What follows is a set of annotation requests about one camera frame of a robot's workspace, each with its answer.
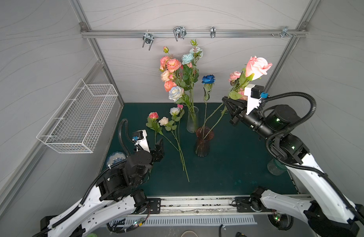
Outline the pink rose stem with bud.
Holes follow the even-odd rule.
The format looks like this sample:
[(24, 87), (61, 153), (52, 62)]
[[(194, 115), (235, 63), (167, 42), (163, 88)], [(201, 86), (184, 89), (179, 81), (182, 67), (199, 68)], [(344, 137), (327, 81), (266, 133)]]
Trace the pink rose stem with bud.
[[(243, 76), (243, 74), (245, 73), (245, 70), (243, 70), (242, 72), (238, 72), (235, 71), (233, 73), (230, 74), (229, 76), (229, 83), (230, 83), (230, 90), (229, 90), (229, 97), (231, 99), (241, 99), (244, 97), (244, 88), (245, 88), (245, 84), (248, 82), (246, 77)], [(209, 116), (207, 115), (207, 121), (223, 106), (223, 103), (221, 103), (215, 110), (214, 112), (212, 112)]]

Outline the cream rose stem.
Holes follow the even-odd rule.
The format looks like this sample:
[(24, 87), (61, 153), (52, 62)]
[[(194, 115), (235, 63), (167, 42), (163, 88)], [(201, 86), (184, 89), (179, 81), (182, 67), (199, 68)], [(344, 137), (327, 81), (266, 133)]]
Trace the cream rose stem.
[(183, 167), (183, 171), (186, 174), (187, 181), (190, 182), (188, 170), (186, 167), (185, 156), (184, 156), (184, 153), (183, 153), (183, 150), (181, 147), (181, 143), (180, 143), (180, 138), (179, 138), (179, 122), (175, 121), (175, 120), (169, 120), (167, 117), (163, 117), (158, 123), (160, 124), (161, 128), (170, 132), (172, 134), (172, 136), (174, 137), (174, 139), (177, 143), (176, 147), (180, 154), (180, 160), (181, 160), (181, 164)]

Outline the deep pink red rose stem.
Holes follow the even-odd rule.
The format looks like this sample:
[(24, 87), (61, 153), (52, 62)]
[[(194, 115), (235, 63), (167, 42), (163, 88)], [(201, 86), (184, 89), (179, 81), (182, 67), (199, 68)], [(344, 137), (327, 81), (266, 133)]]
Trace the deep pink red rose stem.
[(172, 142), (164, 133), (163, 128), (160, 127), (160, 124), (158, 123), (161, 120), (157, 112), (151, 112), (147, 117), (146, 126), (154, 131), (154, 141), (156, 142), (157, 135), (161, 135), (163, 138), (165, 138), (176, 150), (177, 147), (174, 142)]

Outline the dark blue rose stem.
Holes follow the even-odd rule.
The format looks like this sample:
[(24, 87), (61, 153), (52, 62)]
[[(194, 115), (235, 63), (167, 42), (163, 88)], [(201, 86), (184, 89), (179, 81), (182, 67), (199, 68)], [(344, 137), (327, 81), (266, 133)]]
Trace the dark blue rose stem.
[(204, 114), (204, 123), (202, 129), (202, 138), (205, 138), (205, 125), (207, 121), (207, 102), (210, 99), (210, 93), (212, 91), (213, 85), (215, 83), (214, 75), (206, 75), (202, 78), (203, 89), (204, 89), (204, 97), (203, 102), (205, 104), (205, 114)]

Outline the red ribbed glass vase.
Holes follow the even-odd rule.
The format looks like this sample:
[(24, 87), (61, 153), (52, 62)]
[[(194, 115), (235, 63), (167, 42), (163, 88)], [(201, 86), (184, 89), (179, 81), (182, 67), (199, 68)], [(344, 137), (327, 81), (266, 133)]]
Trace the red ribbed glass vase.
[(210, 142), (214, 138), (212, 129), (206, 126), (199, 127), (196, 131), (195, 154), (198, 157), (206, 157), (210, 153)]

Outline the clear glass vase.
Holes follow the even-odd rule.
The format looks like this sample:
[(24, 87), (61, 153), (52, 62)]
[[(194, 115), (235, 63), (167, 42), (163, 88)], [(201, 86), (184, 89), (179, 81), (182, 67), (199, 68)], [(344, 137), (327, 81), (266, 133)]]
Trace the clear glass vase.
[(199, 109), (194, 106), (193, 111), (188, 111), (187, 131), (190, 133), (196, 133), (198, 129), (198, 113)]

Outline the large light pink rose stem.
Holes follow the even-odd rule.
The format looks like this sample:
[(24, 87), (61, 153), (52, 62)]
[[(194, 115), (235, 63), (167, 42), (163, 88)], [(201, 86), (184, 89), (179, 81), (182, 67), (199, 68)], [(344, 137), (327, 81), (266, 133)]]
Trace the large light pink rose stem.
[[(248, 63), (246, 64), (245, 68), (242, 69), (242, 71), (245, 70), (245, 73), (243, 74), (243, 76), (245, 76), (248, 81), (245, 84), (245, 87), (248, 84), (251, 84), (252, 81), (260, 79), (262, 76), (267, 75), (268, 70), (271, 67), (272, 67), (272, 64), (269, 63), (265, 58), (257, 57), (257, 56), (251, 57), (249, 59)], [(244, 100), (244, 109), (247, 109), (247, 96), (244, 95), (244, 97), (241, 99)], [(223, 106), (224, 106), (224, 109), (221, 112), (221, 117), (223, 117), (224, 114), (226, 112), (228, 112), (228, 110), (224, 104), (223, 104)], [(255, 108), (253, 111), (254, 111), (254, 113), (257, 113), (258, 108)]]

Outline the pale blue flower stem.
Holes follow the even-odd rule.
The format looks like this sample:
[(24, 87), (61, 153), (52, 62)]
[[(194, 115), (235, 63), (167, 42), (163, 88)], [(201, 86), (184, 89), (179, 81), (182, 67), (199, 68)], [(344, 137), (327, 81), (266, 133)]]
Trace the pale blue flower stem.
[(182, 56), (182, 82), (185, 90), (192, 90), (198, 81), (199, 69), (197, 62), (203, 57), (203, 49), (198, 46), (197, 40), (191, 40), (192, 48)]

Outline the peach multi-bloom rose stem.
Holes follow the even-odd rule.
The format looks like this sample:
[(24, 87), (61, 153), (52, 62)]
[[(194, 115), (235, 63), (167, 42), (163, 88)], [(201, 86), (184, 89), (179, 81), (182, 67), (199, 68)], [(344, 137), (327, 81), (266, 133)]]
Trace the peach multi-bloom rose stem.
[(164, 88), (167, 92), (169, 92), (173, 87), (177, 86), (175, 79), (176, 79), (175, 73), (171, 73), (168, 70), (165, 70), (161, 74), (161, 80), (163, 81)]

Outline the white blue rose stem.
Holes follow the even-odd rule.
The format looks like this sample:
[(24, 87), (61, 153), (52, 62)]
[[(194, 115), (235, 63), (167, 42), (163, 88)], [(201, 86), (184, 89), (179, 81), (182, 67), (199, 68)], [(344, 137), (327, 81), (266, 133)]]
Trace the white blue rose stem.
[(179, 110), (178, 107), (173, 107), (170, 109), (170, 115), (171, 115), (171, 121), (169, 122), (169, 126), (171, 128), (171, 132), (177, 142), (177, 146), (179, 149), (179, 153), (180, 153), (180, 159), (181, 159), (181, 163), (182, 163), (182, 167), (183, 167), (183, 171), (186, 171), (186, 164), (185, 164), (185, 159), (184, 159), (184, 155), (183, 155), (183, 151), (182, 151), (182, 147), (180, 144), (180, 132), (179, 132), (179, 128), (180, 128), (180, 121), (182, 118), (181, 112), (184, 112), (184, 110)]

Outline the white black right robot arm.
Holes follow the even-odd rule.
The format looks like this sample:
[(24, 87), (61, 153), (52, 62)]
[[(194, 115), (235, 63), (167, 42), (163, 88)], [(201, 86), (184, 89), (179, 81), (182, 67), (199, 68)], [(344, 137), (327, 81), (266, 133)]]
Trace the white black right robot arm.
[[(263, 114), (267, 102), (293, 96), (302, 97), (310, 104), (303, 117), (286, 105), (280, 113), (273, 106), (268, 116)], [(311, 195), (311, 200), (299, 200), (258, 188), (251, 195), (251, 203), (300, 219), (321, 237), (357, 236), (360, 226), (364, 226), (364, 206), (350, 201), (322, 171), (308, 147), (292, 134), (293, 129), (314, 115), (316, 100), (304, 92), (288, 92), (272, 97), (261, 93), (254, 107), (250, 106), (250, 101), (226, 96), (222, 101), (231, 115), (231, 123), (243, 122), (264, 138), (266, 150), (286, 166)]]

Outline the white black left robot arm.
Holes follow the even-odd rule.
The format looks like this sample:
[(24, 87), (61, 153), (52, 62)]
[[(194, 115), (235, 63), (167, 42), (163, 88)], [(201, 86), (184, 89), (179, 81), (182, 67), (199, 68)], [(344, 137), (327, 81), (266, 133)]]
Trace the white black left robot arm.
[(44, 217), (35, 236), (86, 237), (118, 217), (147, 209), (149, 201), (139, 186), (149, 179), (154, 163), (164, 158), (163, 140), (151, 150), (145, 130), (129, 135), (127, 119), (120, 122), (118, 137), (125, 159), (102, 171), (72, 207), (59, 215)]

